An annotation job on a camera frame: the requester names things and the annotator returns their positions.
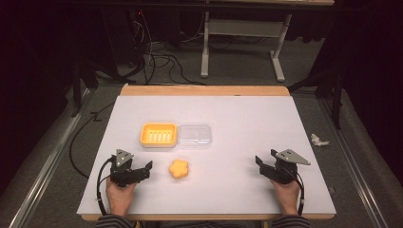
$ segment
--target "hand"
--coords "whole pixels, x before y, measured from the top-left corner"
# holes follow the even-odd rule
[[[274,180],[273,183],[276,191],[276,197],[281,206],[281,213],[285,215],[298,215],[297,199],[299,195],[299,185],[296,181],[287,184],[282,184]]]
[[[134,187],[137,183],[129,184],[122,188],[110,180],[106,179],[106,196],[109,202],[110,214],[125,217],[128,208],[133,201]]]

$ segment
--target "orange container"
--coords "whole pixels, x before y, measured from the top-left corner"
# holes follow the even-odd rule
[[[176,140],[177,126],[173,123],[146,123],[140,137],[144,147],[174,147]]]

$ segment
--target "transparent lid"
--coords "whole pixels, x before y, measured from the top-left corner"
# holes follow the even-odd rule
[[[211,128],[208,124],[183,124],[178,129],[178,145],[186,149],[204,149],[211,144]]]

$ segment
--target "black cable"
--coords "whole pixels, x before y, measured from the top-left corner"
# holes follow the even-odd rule
[[[297,175],[299,176],[299,178],[301,179],[302,183],[299,182],[299,180],[293,176],[293,174],[290,173],[290,171],[288,171],[285,168],[282,168],[282,170],[284,170],[286,173],[288,173],[291,177],[293,177],[294,181],[296,181],[296,183],[299,185],[299,188],[301,189],[301,196],[299,197],[299,207],[298,207],[298,214],[300,216],[302,216],[302,210],[303,210],[303,206],[305,203],[305,189],[304,189],[304,185],[303,185],[303,181],[302,181],[302,177],[299,175],[299,173],[297,173]]]
[[[100,186],[101,186],[101,176],[102,176],[102,172],[104,171],[105,166],[109,163],[113,161],[113,157],[109,158],[108,160],[105,161],[105,163],[102,165],[100,172],[98,174],[98,179],[97,179],[97,201],[98,201],[98,205],[100,206],[100,210],[102,212],[102,215],[106,215],[106,210],[104,207],[104,203],[102,202],[102,196],[101,196],[101,191],[100,191]]]
[[[86,179],[89,178],[89,175],[85,174],[83,171],[81,171],[76,164],[74,163],[74,159],[73,159],[73,155],[72,155],[72,147],[74,145],[74,141],[77,138],[77,136],[80,134],[80,132],[84,129],[84,127],[86,127],[87,124],[89,124],[92,120],[95,120],[98,117],[98,114],[100,114],[101,112],[103,112],[104,110],[106,110],[108,107],[110,107],[111,105],[115,104],[114,102],[111,104],[108,104],[107,106],[105,106],[104,108],[102,108],[101,110],[99,110],[98,112],[91,112],[93,114],[93,116],[91,118],[89,118],[89,120],[87,120],[81,127],[80,129],[74,134],[73,139],[70,142],[70,146],[68,148],[68,156],[70,158],[70,162],[71,165],[73,166],[73,168],[83,177],[85,177]]]

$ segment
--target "striped sleeve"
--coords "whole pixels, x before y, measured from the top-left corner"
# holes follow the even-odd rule
[[[127,218],[105,215],[98,219],[95,228],[132,228],[133,224]]]
[[[272,221],[272,228],[309,228],[311,222],[301,216],[283,216]]]

